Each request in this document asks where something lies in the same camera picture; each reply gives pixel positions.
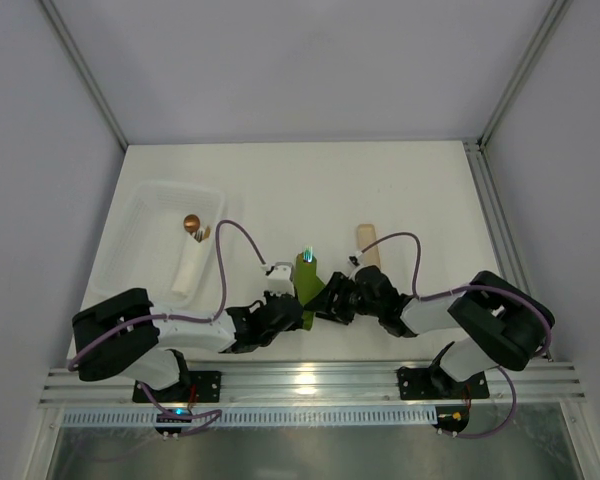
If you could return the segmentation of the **green paper napkin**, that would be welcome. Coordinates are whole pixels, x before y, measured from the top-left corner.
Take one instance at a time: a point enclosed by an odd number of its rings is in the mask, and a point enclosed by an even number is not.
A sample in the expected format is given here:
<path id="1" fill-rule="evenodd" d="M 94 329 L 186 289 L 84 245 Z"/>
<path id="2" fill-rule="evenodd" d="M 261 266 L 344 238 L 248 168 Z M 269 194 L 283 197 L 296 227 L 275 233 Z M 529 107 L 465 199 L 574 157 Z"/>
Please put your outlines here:
<path id="1" fill-rule="evenodd" d="M 303 307 L 302 329 L 309 331 L 313 326 L 314 313 L 306 309 L 306 305 L 313 300 L 325 287 L 325 283 L 317 275 L 317 259 L 314 256 L 312 263 L 305 263 L 302 254 L 296 256 L 294 266 L 294 286 L 297 298 Z"/>

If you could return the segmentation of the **iridescent metal fork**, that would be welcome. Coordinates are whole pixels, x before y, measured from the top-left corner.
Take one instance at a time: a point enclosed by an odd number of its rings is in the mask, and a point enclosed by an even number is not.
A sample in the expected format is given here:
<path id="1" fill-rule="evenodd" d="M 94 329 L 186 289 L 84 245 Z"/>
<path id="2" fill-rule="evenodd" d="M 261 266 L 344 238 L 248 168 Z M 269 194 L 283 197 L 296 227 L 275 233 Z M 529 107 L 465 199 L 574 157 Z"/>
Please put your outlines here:
<path id="1" fill-rule="evenodd" d="M 314 251 L 312 246 L 306 246 L 303 250 L 302 259 L 305 263 L 312 263 L 314 260 Z"/>

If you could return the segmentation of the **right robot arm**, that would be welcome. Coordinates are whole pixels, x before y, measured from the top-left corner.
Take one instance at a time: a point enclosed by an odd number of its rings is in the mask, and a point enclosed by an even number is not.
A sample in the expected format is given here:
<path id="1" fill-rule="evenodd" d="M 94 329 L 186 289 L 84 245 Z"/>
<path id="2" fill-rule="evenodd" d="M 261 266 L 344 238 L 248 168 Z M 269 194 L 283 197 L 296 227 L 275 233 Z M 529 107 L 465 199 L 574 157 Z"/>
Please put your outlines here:
<path id="1" fill-rule="evenodd" d="M 341 324 L 371 316 L 398 338 L 463 330 L 465 338 L 446 345 L 428 367 L 404 372 L 416 397 L 432 399 L 457 398 L 473 377 L 496 367 L 524 370 L 547 349 L 555 324 L 544 305 L 490 271 L 449 292 L 418 297 L 399 292 L 378 267 L 361 267 L 351 276 L 334 273 L 305 308 Z"/>

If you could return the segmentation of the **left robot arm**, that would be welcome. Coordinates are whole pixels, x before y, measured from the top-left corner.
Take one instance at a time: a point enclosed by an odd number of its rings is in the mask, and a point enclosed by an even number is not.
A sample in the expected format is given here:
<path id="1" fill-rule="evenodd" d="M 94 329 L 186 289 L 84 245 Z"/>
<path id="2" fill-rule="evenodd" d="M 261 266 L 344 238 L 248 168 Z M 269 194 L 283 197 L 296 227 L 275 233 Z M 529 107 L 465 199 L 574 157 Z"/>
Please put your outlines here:
<path id="1" fill-rule="evenodd" d="M 132 288 L 73 317 L 76 354 L 68 369 L 83 382 L 122 376 L 163 391 L 188 383 L 185 349 L 246 354 L 302 327 L 303 307 L 293 295 L 267 294 L 198 318 L 157 309 L 145 289 Z"/>

